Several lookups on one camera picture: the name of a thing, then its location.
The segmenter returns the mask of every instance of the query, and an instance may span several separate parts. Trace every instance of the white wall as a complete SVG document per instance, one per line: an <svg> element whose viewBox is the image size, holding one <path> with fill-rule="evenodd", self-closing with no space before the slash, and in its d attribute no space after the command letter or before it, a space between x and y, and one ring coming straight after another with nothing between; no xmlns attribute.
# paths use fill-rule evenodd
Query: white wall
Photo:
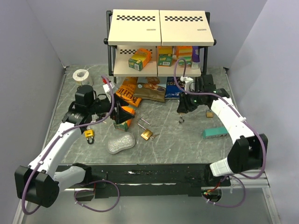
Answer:
<svg viewBox="0 0 299 224"><path fill-rule="evenodd" d="M205 10L217 45L209 65L230 67L266 0L27 0L63 65L107 63L106 11Z"/></svg>
<svg viewBox="0 0 299 224"><path fill-rule="evenodd" d="M283 223L298 223L299 2L268 0L229 79L238 107L269 138L266 174Z"/></svg>
<svg viewBox="0 0 299 224"><path fill-rule="evenodd" d="M19 202L14 171L41 151L63 67L23 0L0 1L0 219Z"/></svg>

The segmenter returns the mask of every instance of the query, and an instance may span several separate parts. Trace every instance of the yellow padlock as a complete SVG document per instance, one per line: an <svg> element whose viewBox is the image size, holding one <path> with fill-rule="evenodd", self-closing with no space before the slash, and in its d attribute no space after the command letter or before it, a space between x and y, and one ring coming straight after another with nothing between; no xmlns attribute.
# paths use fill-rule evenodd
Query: yellow padlock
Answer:
<svg viewBox="0 0 299 224"><path fill-rule="evenodd" d="M87 143L88 144L93 144L94 143L94 131L92 129L84 131L84 135L86 137Z"/></svg>

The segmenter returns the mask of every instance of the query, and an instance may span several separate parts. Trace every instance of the padlock shackle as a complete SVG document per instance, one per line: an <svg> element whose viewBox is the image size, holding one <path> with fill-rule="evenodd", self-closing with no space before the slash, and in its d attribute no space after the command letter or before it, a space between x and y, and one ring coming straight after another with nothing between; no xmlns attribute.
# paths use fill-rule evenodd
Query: padlock shackle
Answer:
<svg viewBox="0 0 299 224"><path fill-rule="evenodd" d="M149 122L147 122L145 119L143 119L143 118L139 118L139 119L137 120L137 124L138 124L140 127L142 127L144 130L146 130L146 128L143 127L141 124L138 123L140 120L143 120L143 121L144 121L145 123L147 123L148 125L151 125L151 124L150 124Z"/></svg>

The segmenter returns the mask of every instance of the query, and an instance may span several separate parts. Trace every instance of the white tape roll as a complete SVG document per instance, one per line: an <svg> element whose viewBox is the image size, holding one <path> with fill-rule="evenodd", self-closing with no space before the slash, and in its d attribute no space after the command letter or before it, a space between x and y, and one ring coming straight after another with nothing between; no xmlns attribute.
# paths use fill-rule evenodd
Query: white tape roll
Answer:
<svg viewBox="0 0 299 224"><path fill-rule="evenodd" d="M85 69L78 69L73 74L73 79L78 85L93 85L93 80L89 72Z"/></svg>

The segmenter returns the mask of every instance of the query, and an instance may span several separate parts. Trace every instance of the cable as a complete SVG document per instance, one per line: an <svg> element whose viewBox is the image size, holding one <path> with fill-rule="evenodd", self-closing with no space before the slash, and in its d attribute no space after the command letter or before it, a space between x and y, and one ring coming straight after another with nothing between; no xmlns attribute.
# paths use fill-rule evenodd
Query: cable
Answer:
<svg viewBox="0 0 299 224"><path fill-rule="evenodd" d="M224 207L224 208L236 208L236 207L238 207L238 206L240 206L244 203L244 201L246 200L246 189L245 189L245 186L244 186L243 182L238 177L236 177L234 175L228 175L228 176L231 176L231 177L235 178L242 185L242 188L243 188L243 198L242 198L242 200L238 204L235 204L235 205L225 205L225 204L219 204L219 203L211 202L210 200L203 197L206 200L207 203L210 203L210 204L213 204L213 205L216 205L216 206L219 206L219 207Z"/></svg>
<svg viewBox="0 0 299 224"><path fill-rule="evenodd" d="M215 94L215 93L209 93L209 92L190 92L190 91L185 91L184 89L182 89L179 84L178 84L178 81L177 81L177 78L176 78L176 70L177 70L177 65L178 65L178 62L180 60L183 60L185 62L185 66L184 66L184 72L183 72L183 77L185 77L185 72L186 72L186 60L184 58L179 58L175 65L174 65L174 72L173 72L173 77L174 77L174 82L176 83L176 86L184 93L187 93L187 94L190 94L190 95L196 95L196 96L204 96L204 95L208 95L208 96L213 96L213 97L217 97L219 99L221 99L227 106L229 106L229 108L237 115L237 117L241 117L241 115L239 114L239 112L237 110L234 109L234 107L232 105L230 105L223 97ZM265 167L266 167L266 147L263 143L263 140L262 138L259 136L259 134L257 133L257 131L251 127L245 120L242 121L244 123L244 125L246 125L252 132L253 134L257 137L257 139L260 141L261 143L261 146L262 146L262 152L263 152L263 163L262 163L262 167L261 167L261 170L260 172L256 175L256 176L247 176L243 173L240 173L240 175L242 176L245 176L247 177L248 179L257 179L259 178L263 172L265 171Z"/></svg>
<svg viewBox="0 0 299 224"><path fill-rule="evenodd" d="M110 84L109 80L106 78L106 76L101 76L101 77L107 81L107 84L109 86L110 92L113 92L111 84ZM66 133L68 133L71 130L74 130L74 129L80 128L80 127L86 127L86 126L89 126L89 125L95 125L95 124L98 124L98 123L106 120L110 116L110 114L112 113L113 109L114 109L114 95L111 94L111 108L110 108L110 111L106 114L106 116L104 118L102 118L101 120L98 120L96 122L92 122L92 123L88 123L88 124L82 124L82 125L71 127L69 129L65 130L64 132L62 132L60 135L58 135L54 139L54 141L51 143L51 145L49 146L49 148L47 149L47 151L45 152L45 154L41 157L41 160L39 161L39 163L37 164L37 166L34 168L34 170L32 171L32 173L30 174L30 176L29 176L29 178L28 178L28 180L27 180L27 182L25 184L24 191L23 191L23 194L22 194L22 203L21 203L21 205L22 205L22 211L24 212L25 215L31 215L31 214L35 213L39 209L39 207L40 207L40 205L38 205L33 211L30 211L30 212L27 211L26 210L26 205L25 205L26 194L27 194L29 184L30 184L30 182L31 182L34 174L39 169L39 167L43 164L44 159L50 153L50 151L55 146L55 144L58 142L58 140L60 138L62 138Z"/></svg>
<svg viewBox="0 0 299 224"><path fill-rule="evenodd" d="M95 211L95 212L106 212L106 211L110 211L110 210L114 209L115 206L117 205L117 203L119 202L120 197L121 197L121 195L120 195L120 190L118 189L118 187L117 187L117 185L116 185L115 183L113 183L113 182L111 182L111 181L107 181L107 180L93 181L93 182L90 182L90 183L88 183L88 184L93 184L93 183L95 184L95 183L99 183L99 182L110 183L110 184L112 184L113 186L115 186L115 188L116 188L116 190L117 190L117 198L116 198L116 202L114 203L114 205L113 205L111 208L106 209L106 210L96 210L96 209L93 209L93 208L91 208L91 207L88 207L87 205L82 204L81 202L79 202L79 201L76 199L76 195L77 195L79 192L93 192L92 190L80 190L80 191L77 191L77 192L74 194L75 203L76 203L76 204L79 204L79 205L81 205L82 207L87 208L87 209L89 209L89 210L91 210L91 211Z"/></svg>

